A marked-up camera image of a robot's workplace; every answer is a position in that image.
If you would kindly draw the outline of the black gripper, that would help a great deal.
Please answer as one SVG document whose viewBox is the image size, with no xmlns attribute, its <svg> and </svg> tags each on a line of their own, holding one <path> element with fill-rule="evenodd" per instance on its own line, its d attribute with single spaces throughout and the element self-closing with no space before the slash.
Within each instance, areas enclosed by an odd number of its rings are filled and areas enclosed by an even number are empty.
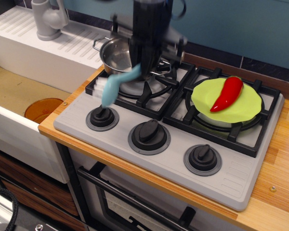
<svg viewBox="0 0 289 231">
<path fill-rule="evenodd" d="M 141 64 L 141 77 L 148 78 L 160 57 L 180 63 L 187 38 L 170 26 L 171 15 L 163 12 L 114 13 L 112 35 L 128 41 L 131 66 Z"/>
</svg>

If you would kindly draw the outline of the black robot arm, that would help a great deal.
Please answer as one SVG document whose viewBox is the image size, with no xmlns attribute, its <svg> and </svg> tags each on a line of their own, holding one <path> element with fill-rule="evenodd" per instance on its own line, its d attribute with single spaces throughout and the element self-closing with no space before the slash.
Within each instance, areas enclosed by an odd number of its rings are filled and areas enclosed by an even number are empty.
<svg viewBox="0 0 289 231">
<path fill-rule="evenodd" d="M 185 15 L 172 14 L 171 0 L 135 0 L 132 16 L 113 14 L 111 34 L 123 38 L 129 46 L 132 67 L 141 67 L 141 78 L 157 73 L 161 58 L 180 63 L 187 38 L 176 31 L 170 22 Z"/>
</svg>

